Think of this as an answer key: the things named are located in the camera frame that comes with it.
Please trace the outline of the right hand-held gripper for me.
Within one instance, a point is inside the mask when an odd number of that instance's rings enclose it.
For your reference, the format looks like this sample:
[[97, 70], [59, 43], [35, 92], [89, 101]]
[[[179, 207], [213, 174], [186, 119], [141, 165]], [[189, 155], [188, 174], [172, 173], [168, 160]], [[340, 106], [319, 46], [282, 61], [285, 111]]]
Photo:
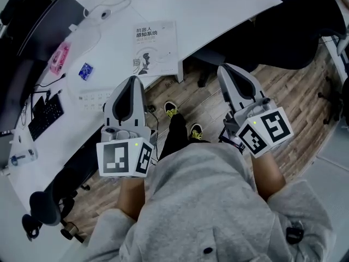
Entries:
[[235, 112], [224, 119], [224, 142], [258, 158], [293, 137], [284, 109], [266, 98], [254, 76], [229, 63], [219, 65], [217, 76], [224, 100]]

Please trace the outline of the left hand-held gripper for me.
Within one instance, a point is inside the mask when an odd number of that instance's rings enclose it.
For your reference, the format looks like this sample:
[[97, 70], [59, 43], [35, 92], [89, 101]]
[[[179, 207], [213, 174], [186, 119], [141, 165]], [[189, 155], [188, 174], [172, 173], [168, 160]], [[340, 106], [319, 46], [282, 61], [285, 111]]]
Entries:
[[[143, 84], [131, 76], [118, 85], [104, 106], [105, 126], [96, 144], [99, 175], [145, 178], [154, 146], [146, 125]], [[112, 125], [134, 126], [128, 129]]]

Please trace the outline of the white paperback book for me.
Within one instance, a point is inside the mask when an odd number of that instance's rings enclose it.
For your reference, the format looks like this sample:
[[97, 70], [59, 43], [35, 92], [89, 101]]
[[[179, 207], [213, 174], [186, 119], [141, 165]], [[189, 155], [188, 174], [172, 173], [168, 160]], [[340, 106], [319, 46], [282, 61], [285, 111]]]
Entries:
[[133, 27], [133, 73], [168, 76], [178, 73], [175, 21], [143, 22]]

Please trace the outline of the person's right forearm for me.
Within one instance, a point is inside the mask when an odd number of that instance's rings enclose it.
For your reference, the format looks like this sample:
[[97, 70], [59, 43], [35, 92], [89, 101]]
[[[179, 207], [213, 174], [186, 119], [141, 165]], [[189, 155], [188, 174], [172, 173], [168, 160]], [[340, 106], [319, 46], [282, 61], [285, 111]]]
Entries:
[[258, 194], [267, 201], [286, 186], [286, 180], [270, 152], [258, 158], [252, 156], [251, 161]]

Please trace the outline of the person's left forearm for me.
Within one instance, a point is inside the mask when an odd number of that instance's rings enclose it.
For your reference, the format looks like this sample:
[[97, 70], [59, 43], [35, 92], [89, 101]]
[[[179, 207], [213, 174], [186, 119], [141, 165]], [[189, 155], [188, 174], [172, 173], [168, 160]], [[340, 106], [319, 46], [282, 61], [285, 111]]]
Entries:
[[137, 221], [145, 204], [145, 182], [143, 178], [123, 178], [116, 208]]

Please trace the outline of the white power strip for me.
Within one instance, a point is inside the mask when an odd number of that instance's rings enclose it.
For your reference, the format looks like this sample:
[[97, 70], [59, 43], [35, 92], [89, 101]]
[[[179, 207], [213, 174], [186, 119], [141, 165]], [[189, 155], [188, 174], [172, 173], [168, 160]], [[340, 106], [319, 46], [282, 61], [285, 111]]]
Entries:
[[100, 112], [109, 100], [113, 90], [99, 89], [87, 90], [78, 95], [78, 106], [82, 111]]

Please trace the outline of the person's shoe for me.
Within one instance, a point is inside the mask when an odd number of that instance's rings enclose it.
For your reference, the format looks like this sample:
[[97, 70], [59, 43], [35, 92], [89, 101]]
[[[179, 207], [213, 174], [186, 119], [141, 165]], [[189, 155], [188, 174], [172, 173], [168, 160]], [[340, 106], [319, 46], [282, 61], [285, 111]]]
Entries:
[[189, 139], [202, 140], [203, 130], [200, 124], [195, 123], [191, 126]]
[[164, 110], [169, 119], [171, 119], [174, 115], [178, 114], [178, 108], [174, 102], [167, 101], [164, 104]]

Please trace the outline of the blue patterned packet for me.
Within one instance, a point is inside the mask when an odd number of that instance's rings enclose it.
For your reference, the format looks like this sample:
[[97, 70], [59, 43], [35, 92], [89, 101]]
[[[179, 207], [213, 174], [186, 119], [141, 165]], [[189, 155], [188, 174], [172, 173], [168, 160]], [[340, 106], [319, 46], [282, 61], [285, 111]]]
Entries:
[[79, 71], [79, 77], [82, 80], [87, 81], [93, 72], [94, 72], [94, 67], [89, 63], [85, 62]]

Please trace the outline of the person's black trousers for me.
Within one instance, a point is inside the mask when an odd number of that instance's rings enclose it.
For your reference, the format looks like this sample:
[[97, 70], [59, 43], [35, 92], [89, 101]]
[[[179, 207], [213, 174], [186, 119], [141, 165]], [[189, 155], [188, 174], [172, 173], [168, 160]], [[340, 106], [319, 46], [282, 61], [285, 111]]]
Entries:
[[176, 114], [170, 119], [169, 133], [164, 143], [163, 150], [160, 155], [160, 160], [168, 155], [171, 155], [189, 144], [207, 142], [205, 140], [198, 141], [189, 139], [186, 128], [186, 121], [182, 114]]

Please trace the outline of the black office chair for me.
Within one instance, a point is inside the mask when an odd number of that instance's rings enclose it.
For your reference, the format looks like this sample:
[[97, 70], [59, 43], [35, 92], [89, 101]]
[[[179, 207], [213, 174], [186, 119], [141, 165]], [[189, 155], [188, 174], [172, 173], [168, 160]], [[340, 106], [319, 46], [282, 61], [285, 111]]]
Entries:
[[221, 63], [248, 72], [260, 64], [299, 70], [314, 59], [320, 38], [345, 39], [345, 20], [336, 0], [280, 1], [193, 54], [206, 65], [199, 87], [205, 87], [210, 73]]
[[90, 190], [90, 186], [84, 184], [94, 173], [95, 170], [63, 168], [44, 191], [32, 193], [29, 198], [30, 214], [22, 217], [22, 226], [30, 241], [39, 236], [44, 224], [67, 225], [64, 218], [74, 207], [77, 190]]

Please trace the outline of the pink tissue packet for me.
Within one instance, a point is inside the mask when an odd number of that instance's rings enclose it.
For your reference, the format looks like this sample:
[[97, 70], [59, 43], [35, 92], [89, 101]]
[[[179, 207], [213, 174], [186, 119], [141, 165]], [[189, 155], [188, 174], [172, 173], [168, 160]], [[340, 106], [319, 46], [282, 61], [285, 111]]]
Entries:
[[50, 60], [50, 72], [59, 75], [70, 50], [70, 42], [62, 42]]

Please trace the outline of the black monitor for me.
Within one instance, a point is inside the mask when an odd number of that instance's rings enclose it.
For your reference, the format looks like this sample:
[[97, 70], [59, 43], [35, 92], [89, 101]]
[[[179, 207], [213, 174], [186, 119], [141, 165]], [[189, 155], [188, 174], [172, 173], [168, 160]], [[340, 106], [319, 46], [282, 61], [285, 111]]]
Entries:
[[22, 108], [47, 63], [11, 57], [0, 62], [0, 132], [16, 127]]

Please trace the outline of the clear water bottle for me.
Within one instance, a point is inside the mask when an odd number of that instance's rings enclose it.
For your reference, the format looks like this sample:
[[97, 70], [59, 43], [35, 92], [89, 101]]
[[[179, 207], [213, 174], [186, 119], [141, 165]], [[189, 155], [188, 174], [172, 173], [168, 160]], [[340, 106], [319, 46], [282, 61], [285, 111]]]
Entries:
[[21, 152], [10, 154], [8, 167], [18, 167], [24, 164], [35, 161], [38, 158], [37, 152], [34, 149], [26, 149]]

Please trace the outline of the person's grey hoodie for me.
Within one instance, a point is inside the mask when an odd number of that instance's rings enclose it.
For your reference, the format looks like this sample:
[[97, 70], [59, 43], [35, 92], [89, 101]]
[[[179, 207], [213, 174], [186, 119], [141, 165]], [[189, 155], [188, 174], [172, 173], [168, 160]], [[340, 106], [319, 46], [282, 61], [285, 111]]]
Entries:
[[[294, 222], [304, 236], [290, 245]], [[83, 262], [326, 262], [334, 244], [306, 180], [265, 201], [236, 148], [195, 143], [156, 165], [137, 221], [116, 207], [99, 216]]]

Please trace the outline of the black clip-on device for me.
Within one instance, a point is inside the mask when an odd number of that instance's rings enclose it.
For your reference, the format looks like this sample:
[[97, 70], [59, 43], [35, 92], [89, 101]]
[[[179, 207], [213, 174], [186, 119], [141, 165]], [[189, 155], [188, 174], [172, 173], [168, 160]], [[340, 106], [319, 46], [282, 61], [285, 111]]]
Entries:
[[290, 245], [301, 242], [304, 236], [304, 228], [301, 222], [294, 222], [290, 227], [286, 228], [286, 241]]

